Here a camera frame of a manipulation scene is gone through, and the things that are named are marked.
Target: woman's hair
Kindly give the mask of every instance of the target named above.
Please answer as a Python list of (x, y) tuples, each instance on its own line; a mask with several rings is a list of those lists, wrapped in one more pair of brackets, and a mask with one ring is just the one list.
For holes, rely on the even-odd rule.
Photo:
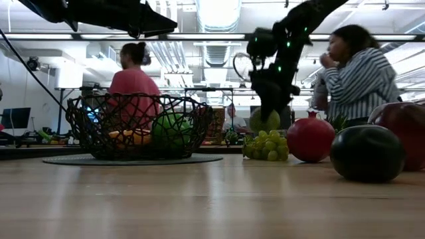
[(379, 49), (378, 41), (372, 37), (368, 30), (359, 25), (347, 25), (335, 30), (332, 35), (341, 37), (350, 48), (350, 56), (366, 48)]
[(123, 45), (121, 53), (130, 55), (130, 58), (134, 64), (140, 64), (144, 66), (151, 64), (151, 58), (149, 56), (149, 51), (146, 49), (145, 42), (139, 42), (137, 44), (127, 43)]

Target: woman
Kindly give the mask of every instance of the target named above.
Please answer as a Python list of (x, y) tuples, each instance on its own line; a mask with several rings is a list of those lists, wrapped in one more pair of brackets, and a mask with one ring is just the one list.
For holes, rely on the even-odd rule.
[(328, 117), (346, 117), (348, 126), (364, 124), (376, 107), (398, 101), (396, 72), (366, 29), (358, 25), (337, 29), (328, 52), (320, 57), (331, 95)]
[[(150, 96), (161, 95), (156, 83), (141, 69), (142, 65), (148, 65), (151, 62), (146, 43), (125, 44), (121, 49), (120, 58), (123, 70), (115, 73), (112, 78), (109, 94), (141, 92)], [(135, 127), (134, 124), (137, 124), (141, 128), (147, 128), (146, 116), (153, 117), (158, 114), (159, 105), (148, 97), (134, 98), (131, 102), (125, 101), (125, 98), (120, 98), (118, 101), (112, 98), (108, 103), (111, 109), (117, 111), (119, 109), (116, 106), (124, 104), (125, 107), (117, 113), (121, 115), (123, 123), (127, 126)]]

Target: pink shirt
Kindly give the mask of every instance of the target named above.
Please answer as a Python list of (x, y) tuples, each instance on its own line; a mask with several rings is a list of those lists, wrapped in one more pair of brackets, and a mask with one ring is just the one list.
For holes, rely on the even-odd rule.
[[(111, 86), (108, 90), (110, 94), (132, 94), (132, 93), (145, 93), (150, 96), (160, 96), (161, 92), (158, 89), (156, 83), (150, 78), (144, 71), (139, 69), (127, 69), (115, 73), (112, 79)], [(134, 98), (132, 104), (128, 104), (125, 110), (121, 111), (122, 119), (127, 121), (126, 116), (155, 116), (158, 112), (158, 104), (152, 106), (153, 100), (146, 97), (140, 99)], [(111, 106), (117, 106), (116, 100), (109, 100)]]

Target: hair bun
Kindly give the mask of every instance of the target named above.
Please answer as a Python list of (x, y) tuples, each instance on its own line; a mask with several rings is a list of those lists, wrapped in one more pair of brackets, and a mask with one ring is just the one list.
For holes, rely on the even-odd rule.
[(144, 49), (146, 47), (146, 42), (139, 42), (137, 46)]

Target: hand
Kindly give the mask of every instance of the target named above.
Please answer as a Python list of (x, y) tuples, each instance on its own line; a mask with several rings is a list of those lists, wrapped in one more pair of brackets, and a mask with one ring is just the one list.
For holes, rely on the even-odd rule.
[(326, 53), (324, 53), (320, 56), (320, 64), (326, 69), (331, 68), (331, 67), (337, 67), (336, 63)]

